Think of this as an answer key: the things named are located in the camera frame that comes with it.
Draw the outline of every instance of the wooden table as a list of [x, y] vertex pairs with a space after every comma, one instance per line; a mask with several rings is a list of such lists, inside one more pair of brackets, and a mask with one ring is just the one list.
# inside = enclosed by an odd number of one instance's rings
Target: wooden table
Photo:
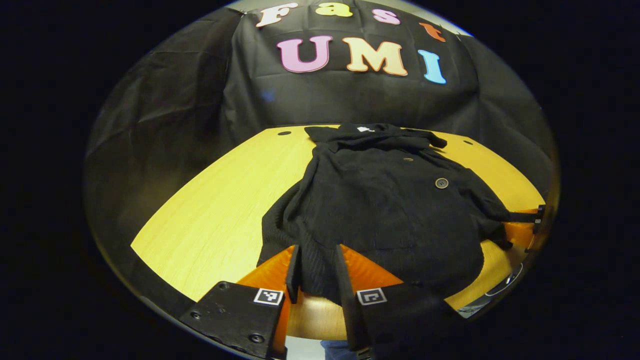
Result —
[[[278, 135], [284, 131], [291, 134]], [[448, 141], [441, 154], [471, 168], [508, 210], [544, 204], [527, 178], [491, 150], [464, 136], [434, 133]], [[262, 248], [262, 216], [302, 178], [314, 147], [303, 126], [264, 130], [182, 187], [147, 222], [131, 247], [153, 271], [194, 301], [218, 281], [237, 282], [255, 268]], [[481, 245], [480, 276], [446, 299], [455, 309], [492, 289], [526, 256], [517, 246], [503, 251], [489, 240]], [[303, 294], [292, 305], [287, 334], [345, 340], [342, 308]]]

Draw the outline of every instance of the button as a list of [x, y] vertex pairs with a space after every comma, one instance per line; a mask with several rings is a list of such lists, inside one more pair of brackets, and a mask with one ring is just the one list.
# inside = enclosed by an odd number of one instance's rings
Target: button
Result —
[[436, 180], [436, 187], [438, 189], [444, 189], [449, 185], [449, 180], [446, 180], [444, 177]]

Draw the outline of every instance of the black sweater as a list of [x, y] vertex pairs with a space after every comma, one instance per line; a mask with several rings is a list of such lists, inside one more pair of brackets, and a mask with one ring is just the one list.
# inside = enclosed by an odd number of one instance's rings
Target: black sweater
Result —
[[[388, 124], [358, 127], [305, 128], [313, 158], [264, 215], [258, 265], [300, 244], [302, 291], [340, 304], [333, 251], [343, 243], [445, 298], [480, 274], [483, 239], [511, 246], [502, 224], [509, 211], [471, 169], [437, 152], [446, 140]], [[446, 187], [436, 186], [440, 178]]]

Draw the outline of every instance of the jeans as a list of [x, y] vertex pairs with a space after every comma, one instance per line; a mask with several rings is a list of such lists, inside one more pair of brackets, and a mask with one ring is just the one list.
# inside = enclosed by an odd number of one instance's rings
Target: jeans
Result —
[[349, 343], [344, 340], [322, 340], [324, 360], [356, 360], [356, 353], [349, 351]]

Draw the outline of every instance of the screw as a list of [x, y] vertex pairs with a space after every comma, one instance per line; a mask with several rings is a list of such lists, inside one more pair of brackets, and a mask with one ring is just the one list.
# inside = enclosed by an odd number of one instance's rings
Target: screw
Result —
[[249, 340], [253, 341], [254, 343], [258, 343], [258, 344], [264, 342], [264, 338], [260, 334], [253, 334], [253, 335], [249, 336]]

